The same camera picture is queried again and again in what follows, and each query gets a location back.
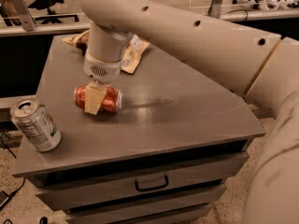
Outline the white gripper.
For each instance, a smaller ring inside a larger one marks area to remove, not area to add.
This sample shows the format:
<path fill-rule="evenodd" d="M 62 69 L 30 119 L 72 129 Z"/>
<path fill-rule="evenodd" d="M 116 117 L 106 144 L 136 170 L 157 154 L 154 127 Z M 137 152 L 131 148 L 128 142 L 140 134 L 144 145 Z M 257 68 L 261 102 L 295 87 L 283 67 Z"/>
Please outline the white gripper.
<path fill-rule="evenodd" d="M 91 81 L 85 89 L 85 111 L 96 115 L 107 94 L 107 87 L 104 85 L 111 84 L 120 75 L 121 60 L 116 62 L 104 62 L 94 58 L 87 50 L 85 53 L 83 71 L 88 77 L 98 81 Z"/>

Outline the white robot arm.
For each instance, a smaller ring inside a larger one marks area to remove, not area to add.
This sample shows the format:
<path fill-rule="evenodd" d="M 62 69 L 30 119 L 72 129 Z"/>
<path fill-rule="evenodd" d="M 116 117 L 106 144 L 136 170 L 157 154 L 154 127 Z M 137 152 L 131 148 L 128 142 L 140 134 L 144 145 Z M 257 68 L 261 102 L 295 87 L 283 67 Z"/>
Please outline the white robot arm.
<path fill-rule="evenodd" d="M 79 0 L 91 21 L 84 70 L 102 84 L 121 70 L 138 35 L 273 115 L 251 179 L 241 224 L 299 224 L 299 49 L 297 41 L 149 0 Z"/>

